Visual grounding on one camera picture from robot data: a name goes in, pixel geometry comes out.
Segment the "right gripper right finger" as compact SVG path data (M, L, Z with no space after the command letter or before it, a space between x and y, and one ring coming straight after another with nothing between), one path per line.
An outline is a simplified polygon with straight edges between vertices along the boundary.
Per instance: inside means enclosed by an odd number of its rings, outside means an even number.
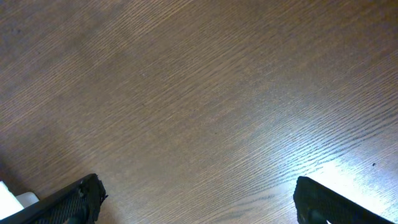
M309 177L298 177L293 199L299 224L393 224Z

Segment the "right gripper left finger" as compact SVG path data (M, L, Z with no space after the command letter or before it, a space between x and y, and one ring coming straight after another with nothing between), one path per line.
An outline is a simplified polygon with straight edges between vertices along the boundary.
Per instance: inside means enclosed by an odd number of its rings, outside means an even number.
M107 194L97 174L89 174L47 198L1 220L1 224L95 224Z

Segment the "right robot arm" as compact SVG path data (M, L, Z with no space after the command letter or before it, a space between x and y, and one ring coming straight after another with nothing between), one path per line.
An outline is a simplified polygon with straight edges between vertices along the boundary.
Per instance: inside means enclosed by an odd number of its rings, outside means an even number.
M1 223L95 223L107 193L89 174L39 200L32 192L15 196L1 183ZM299 224L391 224L311 178L300 176L294 191Z

